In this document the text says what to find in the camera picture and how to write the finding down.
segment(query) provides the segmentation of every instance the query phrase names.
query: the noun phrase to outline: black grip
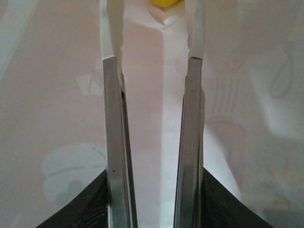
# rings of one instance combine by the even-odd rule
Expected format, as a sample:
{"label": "black grip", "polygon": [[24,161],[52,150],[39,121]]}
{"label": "black grip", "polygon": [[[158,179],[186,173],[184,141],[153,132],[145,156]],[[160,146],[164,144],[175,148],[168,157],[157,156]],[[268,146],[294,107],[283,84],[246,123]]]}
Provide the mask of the black grip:
{"label": "black grip", "polygon": [[37,228],[107,228],[108,184],[106,170],[81,193]]}
{"label": "black grip", "polygon": [[202,228],[273,228],[235,198],[206,169],[201,219]]}

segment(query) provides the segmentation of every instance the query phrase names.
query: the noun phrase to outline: metal tong arm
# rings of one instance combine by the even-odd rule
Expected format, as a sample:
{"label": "metal tong arm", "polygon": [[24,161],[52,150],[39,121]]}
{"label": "metal tong arm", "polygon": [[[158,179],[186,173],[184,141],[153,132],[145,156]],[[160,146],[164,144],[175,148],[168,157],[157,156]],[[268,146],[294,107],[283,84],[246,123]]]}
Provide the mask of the metal tong arm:
{"label": "metal tong arm", "polygon": [[124,76],[121,85],[116,57],[103,60],[103,65],[109,227],[137,228]]}
{"label": "metal tong arm", "polygon": [[205,98],[202,59],[190,58],[183,98],[174,228],[200,228]]}

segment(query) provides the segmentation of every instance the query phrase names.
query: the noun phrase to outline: stainless steel tongs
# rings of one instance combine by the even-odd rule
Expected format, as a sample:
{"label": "stainless steel tongs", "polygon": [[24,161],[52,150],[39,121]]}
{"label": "stainless steel tongs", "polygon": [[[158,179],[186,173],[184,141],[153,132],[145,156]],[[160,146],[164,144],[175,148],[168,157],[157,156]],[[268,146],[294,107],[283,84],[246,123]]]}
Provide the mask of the stainless steel tongs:
{"label": "stainless steel tongs", "polygon": [[[122,70],[124,0],[100,0],[100,37],[109,185],[109,227],[137,228],[127,107]],[[174,227],[200,227],[203,171],[204,52],[202,0],[186,0],[190,57],[183,99]]]}

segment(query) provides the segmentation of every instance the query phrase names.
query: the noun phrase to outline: yellow object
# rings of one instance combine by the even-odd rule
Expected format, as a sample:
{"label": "yellow object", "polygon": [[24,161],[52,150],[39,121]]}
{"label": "yellow object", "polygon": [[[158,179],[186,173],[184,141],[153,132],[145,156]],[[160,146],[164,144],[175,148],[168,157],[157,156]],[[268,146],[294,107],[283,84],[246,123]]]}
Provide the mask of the yellow object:
{"label": "yellow object", "polygon": [[155,6],[158,7],[170,7],[180,0],[151,0],[151,1]]}

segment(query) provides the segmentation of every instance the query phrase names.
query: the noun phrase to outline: fabric surface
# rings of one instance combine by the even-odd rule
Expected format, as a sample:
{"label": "fabric surface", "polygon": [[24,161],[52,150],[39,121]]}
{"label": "fabric surface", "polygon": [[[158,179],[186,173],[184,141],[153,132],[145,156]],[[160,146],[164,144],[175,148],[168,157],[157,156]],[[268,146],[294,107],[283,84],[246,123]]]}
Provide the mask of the fabric surface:
{"label": "fabric surface", "polygon": [[[142,228],[171,228],[186,20],[180,15],[166,27],[149,14],[149,1],[125,2],[123,73],[138,220]],[[105,169],[97,3],[39,1],[16,51],[8,50],[0,83],[0,227],[37,226]],[[303,3],[208,0],[206,7],[204,166],[256,211],[301,214]],[[23,18],[11,9],[8,1],[4,48],[15,22],[5,19]]]}

